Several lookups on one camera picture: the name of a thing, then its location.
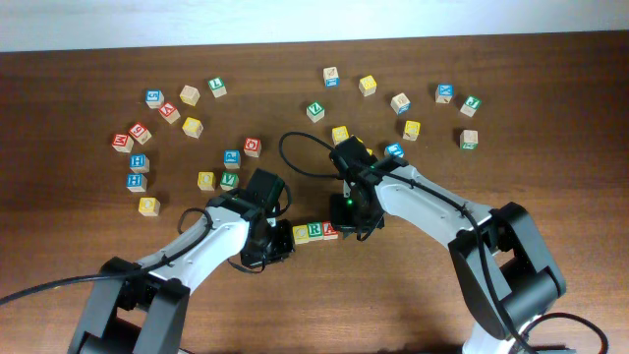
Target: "white arm segment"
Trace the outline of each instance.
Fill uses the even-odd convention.
[[[398,167],[392,173],[415,180],[460,206],[465,205],[478,224],[491,217],[490,206],[470,202],[437,186],[411,165]],[[382,182],[375,186],[375,192],[384,211],[411,222],[446,249],[448,243],[455,239],[457,232],[472,229],[470,221],[454,207],[419,188],[411,189],[407,183],[384,176]]]
[[[213,229],[203,241],[170,266],[165,265],[150,273],[164,280],[178,278],[190,288],[191,294],[218,265],[238,254],[245,247],[249,234],[249,222],[245,221],[240,214],[224,207],[211,206],[206,210],[212,218]],[[151,266],[158,263],[164,254],[171,256],[186,248],[201,236],[205,225],[205,216],[201,216],[199,221],[175,241],[160,251],[142,258],[138,264]]]

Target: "wooden block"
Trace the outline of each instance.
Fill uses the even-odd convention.
[[[308,238],[308,226],[293,226],[293,239],[295,240],[295,245],[308,243],[310,241]]]
[[[129,134],[142,145],[150,139],[150,132],[140,123],[136,123],[136,125],[129,130]]]
[[[306,108],[306,115],[308,115],[308,118],[310,118],[313,123],[316,123],[325,116],[325,109],[323,109],[323,106],[319,102],[315,101]]]
[[[197,185],[202,191],[213,191],[216,189],[216,179],[213,172],[199,172]]]
[[[375,93],[376,83],[373,76],[369,75],[364,77],[358,83],[359,90],[363,93],[363,96],[368,96]]]
[[[163,106],[159,107],[159,114],[170,124],[175,123],[175,121],[181,117],[177,107],[170,102],[166,102]]]
[[[346,126],[340,126],[332,129],[332,140],[334,141],[335,146],[348,139],[350,139],[350,134],[347,132]]]
[[[461,107],[461,113],[472,117],[481,106],[481,103],[482,102],[478,98],[469,96],[468,99],[465,100],[463,107]]]
[[[134,141],[126,134],[116,134],[111,146],[120,152],[131,152],[131,148],[134,146]]]
[[[259,157],[259,154],[262,152],[262,142],[256,138],[246,138],[243,151],[247,156]]]
[[[182,102],[195,106],[199,101],[200,93],[198,89],[185,85],[179,93],[179,97],[181,97]]]
[[[402,138],[414,142],[417,139],[417,136],[420,134],[420,127],[420,122],[406,121]]]
[[[399,143],[395,143],[395,144],[391,144],[390,146],[386,147],[384,149],[384,155],[385,156],[397,156],[397,157],[404,157],[404,150],[402,149],[402,146],[400,146]]]
[[[225,162],[225,167],[227,169],[239,169],[240,152],[238,150],[225,150],[223,162]]]
[[[143,153],[138,153],[131,155],[131,159],[129,160],[129,167],[135,173],[147,173],[150,166],[150,162],[148,161],[148,157],[146,157]]]
[[[220,188],[223,191],[231,191],[238,187],[238,175],[236,173],[223,172],[223,176],[220,179]]]
[[[323,240],[335,240],[338,238],[338,232],[332,228],[332,223],[324,221],[323,226]]]
[[[140,198],[138,211],[144,216],[158,216],[160,203],[155,198]]]
[[[323,239],[323,225],[320,222],[311,222],[307,226],[309,241],[318,241]]]
[[[479,144],[479,132],[464,130],[459,138],[461,149],[475,149]]]
[[[148,89],[146,91],[146,104],[150,109],[159,108],[164,104],[164,95],[159,89]]]
[[[391,99],[391,108],[400,115],[411,108],[411,101],[404,93],[400,93]]]
[[[127,175],[127,188],[131,192],[146,192],[146,177],[141,173],[130,173]]]
[[[188,117],[186,118],[186,122],[184,122],[182,129],[187,136],[198,139],[200,137],[200,133],[203,131],[203,124],[198,119]]]
[[[323,81],[327,88],[337,87],[339,84],[338,70],[336,67],[329,67],[323,69]]]
[[[214,98],[218,98],[222,95],[227,94],[227,88],[225,87],[225,83],[223,83],[223,80],[221,78],[212,79],[208,81],[207,84],[209,85],[209,89],[212,90]]]
[[[454,96],[454,88],[450,84],[440,84],[436,87],[434,101],[437,103],[450,103]]]

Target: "white wall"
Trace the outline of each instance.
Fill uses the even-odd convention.
[[[0,51],[628,29],[629,0],[0,0]]]

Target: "wooden table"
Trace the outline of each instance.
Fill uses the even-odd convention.
[[[594,321],[611,352],[624,352],[628,58],[627,32],[1,54],[0,295],[166,245],[185,208],[218,194],[199,190],[198,172],[222,173],[223,151],[242,148],[245,137],[262,139],[262,155],[244,158],[242,185],[258,167],[277,173],[295,197],[286,217],[325,220],[328,195],[341,184],[296,174],[277,143],[291,130],[331,142],[331,129],[346,125],[377,156],[400,142],[421,173],[456,194],[526,207],[568,282],[553,310]],[[327,66],[338,67],[339,88],[323,86]],[[366,75],[377,92],[362,97]],[[206,83],[216,76],[228,90],[219,99]],[[438,83],[454,85],[452,104],[434,103]],[[196,107],[178,98],[183,85],[200,89]],[[171,126],[148,109],[148,88],[161,89],[184,119],[202,120],[200,139],[184,135],[184,119]],[[396,117],[389,102],[399,92],[412,107]],[[468,94],[483,100],[474,118],[458,112]],[[306,106],[315,100],[325,118],[313,124]],[[416,142],[401,141],[407,119],[422,123]],[[150,159],[146,194],[162,203],[156,218],[138,213],[140,195],[125,187],[129,155],[110,145],[136,122],[152,133],[133,152]],[[476,150],[458,148],[463,128],[479,131]],[[304,168],[333,171],[323,149],[289,145]],[[65,352],[90,288],[1,308],[0,352]],[[366,243],[298,246],[259,276],[221,265],[192,298],[182,345],[197,353],[440,348],[460,345],[473,322],[447,251],[388,217]],[[533,343],[599,347],[589,330],[564,321],[541,326]]]

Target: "wire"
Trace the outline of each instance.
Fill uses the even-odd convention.
[[[74,276],[74,277],[69,277],[69,278],[65,278],[65,279],[59,279],[59,280],[50,281],[50,282],[47,282],[47,283],[44,283],[44,284],[40,284],[40,285],[36,285],[34,287],[31,287],[31,288],[28,288],[28,289],[24,289],[24,290],[18,291],[16,293],[13,293],[11,295],[5,296],[5,297],[0,299],[0,306],[6,305],[6,304],[8,304],[8,303],[10,303],[12,301],[21,299],[21,298],[26,297],[28,295],[33,295],[33,294],[36,294],[38,292],[54,289],[54,288],[59,287],[59,286],[66,286],[66,285],[78,284],[78,283],[89,282],[89,281],[100,281],[100,280],[110,280],[110,279],[120,279],[120,278],[133,278],[133,277],[137,277],[137,276],[146,275],[146,274],[148,274],[149,272],[151,272],[153,270],[156,270],[156,269],[158,269],[160,267],[163,267],[163,266],[167,266],[170,263],[172,263],[172,262],[176,261],[177,259],[179,259],[181,256],[183,256],[186,253],[188,253],[196,245],[198,245],[207,236],[207,234],[209,234],[209,231],[211,230],[212,219],[209,216],[209,213],[207,212],[207,210],[201,209],[201,208],[198,208],[198,207],[191,207],[189,209],[186,209],[184,211],[184,213],[182,213],[181,217],[179,218],[179,224],[177,226],[177,229],[179,231],[181,231],[181,225],[182,225],[182,223],[184,221],[185,216],[189,212],[192,212],[192,211],[201,212],[204,215],[205,219],[208,220],[208,223],[205,225],[205,229],[203,230],[202,234],[195,240],[195,242],[191,243],[190,245],[188,245],[187,247],[185,247],[181,251],[175,253],[174,255],[172,255],[170,257],[166,257],[166,255],[162,256],[161,260],[158,263],[154,264],[154,265],[149,265],[149,266],[142,267],[142,268],[139,268],[139,269],[123,271],[123,272],[117,272],[117,273],[101,273],[101,274],[81,275],[81,276]]]
[[[320,144],[322,144],[324,147],[328,148],[328,149],[332,149],[332,147],[324,142],[322,142],[320,139],[318,139],[317,137],[314,137],[310,134],[307,133],[302,133],[302,132],[288,132],[286,134],[284,134],[282,136],[282,138],[280,139],[280,145],[279,145],[279,153],[282,156],[282,158],[284,159],[284,161],[291,167],[293,168],[296,172],[304,174],[306,176],[320,176],[320,175],[314,175],[312,173],[304,173],[304,171],[301,171],[300,169],[296,168],[292,163],[290,163],[286,157],[284,156],[284,151],[283,151],[283,146],[282,146],[282,142],[284,141],[284,139],[288,136],[302,136],[308,139],[311,139],[315,142],[318,142]],[[424,186],[423,184],[414,181],[412,179],[409,178],[404,178],[398,175],[395,175],[391,172],[387,172],[387,171],[383,171],[383,170],[379,170],[374,168],[373,166],[368,166],[365,165],[363,163],[361,163],[360,161],[356,161],[356,160],[350,160],[350,161],[345,161],[346,163],[351,163],[356,167],[359,168],[363,168],[363,169],[367,169],[368,171],[372,172],[373,174],[377,174],[380,177],[382,176],[386,176],[386,177],[390,177],[393,179],[396,179],[398,181],[407,183],[411,186],[411,188],[419,188],[424,192],[429,193],[430,195],[437,197],[439,199],[441,199],[442,201],[446,202],[447,204],[451,205],[452,207],[454,207],[455,209],[457,209],[457,211],[461,212],[461,214],[463,216],[465,216],[469,221],[470,224],[472,224],[472,228],[474,229],[474,232],[476,234],[476,239],[477,239],[477,247],[479,248],[479,256],[481,258],[481,268],[483,270],[483,276],[485,277],[485,281],[486,281],[486,287],[487,290],[489,291],[489,296],[491,297],[491,302],[493,303],[493,306],[496,308],[498,315],[500,316],[500,319],[504,322],[505,326],[507,327],[507,330],[509,331],[509,333],[511,334],[511,336],[513,336],[513,338],[515,339],[515,341],[518,343],[518,345],[520,345],[521,348],[523,348],[526,352],[528,352],[529,354],[538,354],[538,352],[531,347],[527,341],[523,338],[523,335],[520,335],[520,333],[518,333],[518,330],[515,328],[515,325],[513,324],[513,322],[511,321],[511,318],[509,317],[509,315],[507,314],[506,309],[504,308],[504,306],[502,305],[502,303],[500,302],[500,300],[498,299],[498,296],[496,294],[495,291],[495,287],[493,286],[493,282],[491,280],[491,275],[489,274],[489,267],[487,265],[487,260],[486,260],[486,252],[485,252],[485,242],[483,241],[483,235],[481,234],[481,230],[479,228],[479,224],[476,222],[476,220],[474,219],[474,217],[470,214],[470,212],[466,209],[465,206],[460,206],[459,204],[457,204],[456,202],[452,201],[451,199],[449,199],[448,197],[440,194],[439,192]],[[543,318],[547,318],[549,319],[549,317],[551,315],[555,315],[555,314],[549,314],[549,315],[545,315],[544,317],[541,317],[541,319]],[[582,319],[578,316],[575,315],[570,315],[570,314],[561,314],[561,315],[556,315],[555,317],[551,317],[551,318],[565,318],[565,319],[570,319],[570,320],[574,320],[577,322],[580,322],[584,325],[586,325],[587,327],[589,327],[591,330],[593,330],[596,334],[599,335],[600,337],[600,341],[601,341],[601,349],[600,349],[600,354],[606,354],[607,350],[608,350],[608,340],[607,337],[605,336],[604,332],[598,328],[595,324]],[[538,322],[532,322],[531,324],[529,324],[529,327],[527,327],[525,329],[525,331],[523,333],[526,332],[526,334],[528,335],[529,331],[533,329],[533,327],[535,327],[535,325],[538,325],[540,322],[542,322],[544,320],[538,321]]]

